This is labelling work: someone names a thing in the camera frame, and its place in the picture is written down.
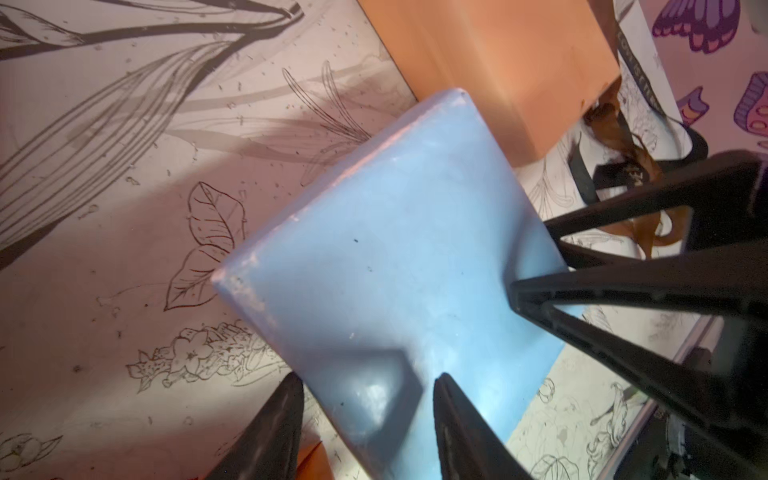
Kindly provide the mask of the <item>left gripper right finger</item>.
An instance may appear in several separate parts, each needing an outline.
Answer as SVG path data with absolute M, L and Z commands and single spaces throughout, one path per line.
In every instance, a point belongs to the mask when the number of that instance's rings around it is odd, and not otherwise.
M 531 480 L 447 373 L 435 380 L 433 411 L 444 479 Z

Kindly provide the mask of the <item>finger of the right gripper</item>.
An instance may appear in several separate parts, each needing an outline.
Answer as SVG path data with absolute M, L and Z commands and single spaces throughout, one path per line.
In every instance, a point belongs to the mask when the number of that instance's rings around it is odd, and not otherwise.
M 638 261 L 572 245 L 563 237 L 644 215 L 687 207 L 683 251 L 735 248 L 725 265 L 767 267 L 767 156 L 731 150 L 676 170 L 626 194 L 544 223 L 574 269 L 627 266 Z
M 563 277 L 510 262 L 515 311 L 565 343 L 511 442 L 565 428 L 585 441 L 621 439 L 657 400 L 731 443 L 767 439 L 767 267 L 725 265 L 701 251 Z

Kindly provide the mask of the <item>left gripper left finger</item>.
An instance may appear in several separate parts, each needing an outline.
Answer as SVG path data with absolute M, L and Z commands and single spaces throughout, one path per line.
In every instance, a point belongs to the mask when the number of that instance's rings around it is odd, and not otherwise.
M 290 373 L 206 480 L 294 479 L 303 411 L 303 383 Z

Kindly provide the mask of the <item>brown ribbon bow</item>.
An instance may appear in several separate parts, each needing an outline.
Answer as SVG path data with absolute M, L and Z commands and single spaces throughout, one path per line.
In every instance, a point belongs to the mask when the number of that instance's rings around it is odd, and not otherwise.
M 595 168 L 593 182 L 598 190 L 624 186 L 640 187 L 663 177 L 661 167 L 637 135 L 623 121 L 616 80 L 583 116 L 584 123 L 602 146 L 619 154 L 618 159 Z M 627 237 L 642 250 L 647 260 L 655 247 L 675 244 L 684 238 L 690 225 L 691 209 L 678 206 L 629 220 L 602 226 L 604 232 Z

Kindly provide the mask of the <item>light blue gift box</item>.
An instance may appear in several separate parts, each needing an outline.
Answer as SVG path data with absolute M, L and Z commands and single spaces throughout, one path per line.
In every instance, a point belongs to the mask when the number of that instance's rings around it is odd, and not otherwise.
M 212 277 L 303 380 L 367 474 L 440 475 L 449 374 L 507 439 L 563 342 L 518 316 L 518 279 L 563 272 L 469 94 L 420 102 L 315 180 Z

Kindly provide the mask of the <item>peach gift box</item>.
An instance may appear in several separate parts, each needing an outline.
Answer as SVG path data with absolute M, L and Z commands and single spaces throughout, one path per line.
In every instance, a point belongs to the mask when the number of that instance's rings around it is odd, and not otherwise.
M 465 90 L 509 163 L 544 157 L 618 81 L 611 1 L 363 1 L 418 100 Z

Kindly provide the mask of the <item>orange gift box front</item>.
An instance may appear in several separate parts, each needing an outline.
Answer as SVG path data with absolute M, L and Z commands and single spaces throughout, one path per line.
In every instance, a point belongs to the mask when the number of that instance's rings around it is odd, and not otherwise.
M 307 444 L 297 456 L 296 480 L 334 480 L 334 473 L 321 441 Z

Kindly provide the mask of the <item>black printed ribbon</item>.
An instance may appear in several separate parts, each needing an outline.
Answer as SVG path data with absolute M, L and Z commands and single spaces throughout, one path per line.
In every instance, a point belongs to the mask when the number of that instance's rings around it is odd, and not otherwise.
M 663 109 L 642 63 L 621 29 L 615 3 L 591 1 L 589 5 L 621 67 L 620 110 L 629 130 L 642 139 L 651 157 L 659 163 L 663 174 L 706 159 L 709 148 L 705 139 L 678 119 L 667 115 Z M 668 136 L 678 141 L 680 144 L 678 149 L 683 153 L 681 157 L 659 159 L 653 156 L 653 144 L 657 139 L 647 138 L 645 134 L 648 132 L 658 134 L 662 129 L 666 129 Z M 600 201 L 598 193 L 602 190 L 598 190 L 593 182 L 595 168 L 613 163 L 618 157 L 619 154 L 615 159 L 590 170 L 587 168 L 580 147 L 575 146 L 572 149 L 568 166 L 585 204 L 592 205 Z

